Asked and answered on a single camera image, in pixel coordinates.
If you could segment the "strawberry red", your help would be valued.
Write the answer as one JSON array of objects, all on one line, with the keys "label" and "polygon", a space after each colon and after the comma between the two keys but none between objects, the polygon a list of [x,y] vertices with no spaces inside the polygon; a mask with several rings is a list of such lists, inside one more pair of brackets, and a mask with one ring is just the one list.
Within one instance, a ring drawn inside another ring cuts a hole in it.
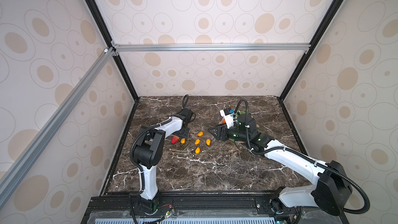
[{"label": "strawberry red", "polygon": [[180,141],[180,138],[178,136],[173,136],[171,139],[171,144],[176,144]]}]

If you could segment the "green grape bunch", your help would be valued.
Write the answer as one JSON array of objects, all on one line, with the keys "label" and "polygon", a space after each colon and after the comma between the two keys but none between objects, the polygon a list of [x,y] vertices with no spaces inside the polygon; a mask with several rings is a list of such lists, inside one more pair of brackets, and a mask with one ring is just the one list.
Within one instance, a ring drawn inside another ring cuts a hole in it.
[{"label": "green grape bunch", "polygon": [[246,113],[246,110],[243,111],[238,110],[235,113],[234,120],[239,124],[245,124],[249,119],[249,115],[250,115],[249,113]]}]

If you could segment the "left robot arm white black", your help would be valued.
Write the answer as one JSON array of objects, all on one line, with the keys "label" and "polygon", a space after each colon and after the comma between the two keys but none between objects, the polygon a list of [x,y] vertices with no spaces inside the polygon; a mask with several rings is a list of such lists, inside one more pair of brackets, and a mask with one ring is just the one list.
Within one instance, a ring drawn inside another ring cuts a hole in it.
[{"label": "left robot arm white black", "polygon": [[158,209],[156,173],[165,139],[169,136],[186,139],[190,131],[188,124],[195,119],[194,112],[186,107],[188,99],[186,94],[181,110],[167,120],[155,125],[142,125],[130,149],[130,160],[138,168],[140,176],[138,204],[146,213],[153,214]]}]

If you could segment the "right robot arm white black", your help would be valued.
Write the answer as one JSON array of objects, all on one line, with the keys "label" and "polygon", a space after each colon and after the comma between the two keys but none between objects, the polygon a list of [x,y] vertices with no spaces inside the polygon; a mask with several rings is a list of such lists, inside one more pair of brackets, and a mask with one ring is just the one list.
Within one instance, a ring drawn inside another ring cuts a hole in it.
[{"label": "right robot arm white black", "polygon": [[252,154],[277,161],[311,182],[310,186],[280,187],[276,192],[276,200],[271,201],[272,205],[318,207],[333,216],[343,212],[359,215],[369,211],[369,197],[347,177],[340,163],[314,159],[261,133],[251,116],[248,101],[241,99],[241,103],[245,105],[244,111],[238,107],[221,110],[224,122],[209,128],[208,132],[218,141],[241,142]]}]

